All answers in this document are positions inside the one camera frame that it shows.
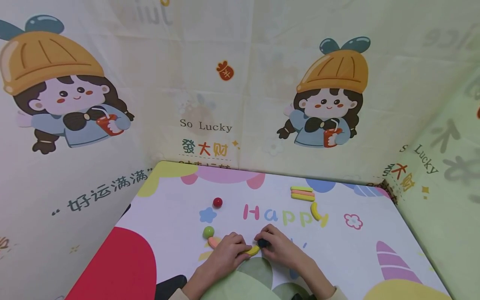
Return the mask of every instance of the cloth wall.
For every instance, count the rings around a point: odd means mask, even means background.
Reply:
[[[162,159],[379,183],[478,65],[475,0],[0,3],[7,300],[65,296]]]
[[[398,208],[456,299],[480,293],[480,70],[384,171]]]

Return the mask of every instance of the pink flower print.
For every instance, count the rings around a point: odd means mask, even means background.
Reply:
[[[345,224],[348,227],[355,228],[356,230],[360,230],[363,226],[363,222],[360,220],[360,217],[356,214],[344,214],[343,218],[345,219]]]

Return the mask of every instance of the blue sweater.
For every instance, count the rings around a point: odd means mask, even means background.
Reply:
[[[110,105],[102,104],[101,106],[108,114],[117,116],[115,124],[119,129],[127,130],[130,128],[130,120],[123,112]],[[80,110],[80,112],[86,113],[87,110],[88,109]],[[32,118],[32,127],[50,134],[64,136],[70,148],[90,145],[110,137],[94,120],[88,120],[84,128],[78,131],[72,131],[65,127],[63,116],[50,114],[34,115]]]
[[[290,116],[290,122],[292,122],[293,128],[299,133],[295,138],[295,144],[312,147],[312,148],[324,148],[324,132],[323,128],[319,128],[314,132],[306,132],[304,127],[305,123],[310,117],[305,115],[301,110],[294,110]],[[347,122],[343,118],[339,118],[340,123],[338,127],[342,129],[342,132],[335,137],[335,143],[337,145],[343,145],[350,139],[350,128]]]

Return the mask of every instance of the red drink cup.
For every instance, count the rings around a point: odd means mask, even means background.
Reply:
[[[329,139],[330,137],[332,137],[332,135],[333,135],[334,133],[340,134],[341,132],[342,132],[342,129],[341,129],[341,128],[335,128],[335,129],[325,130],[325,131],[324,131],[324,147],[325,147],[325,148],[335,147],[336,144],[333,144],[333,145],[329,145],[329,144],[328,144],[328,139]]]
[[[108,124],[110,123],[111,120],[115,121],[117,119],[117,115],[108,115],[101,117],[96,120],[96,123],[98,126],[100,126],[103,130],[105,130],[108,135],[114,136],[114,135],[119,135],[123,132],[123,130],[120,130],[119,132],[113,132],[109,127]]]

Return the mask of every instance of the yellow clay piece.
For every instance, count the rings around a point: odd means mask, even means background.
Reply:
[[[317,211],[317,202],[312,202],[312,205],[310,205],[310,212],[315,220],[320,221],[322,217]]]
[[[247,253],[247,254],[250,255],[250,256],[254,256],[254,255],[257,254],[259,251],[260,251],[260,247],[258,247],[257,245],[255,245],[255,246],[253,246],[250,250],[245,251],[244,253]]]
[[[290,187],[291,190],[299,190],[299,191],[306,191],[306,192],[313,192],[312,188],[304,187],[304,186],[292,186]]]
[[[312,196],[307,196],[307,195],[300,195],[300,194],[292,194],[293,199],[298,199],[298,200],[305,200],[305,201],[315,201],[315,197]]]

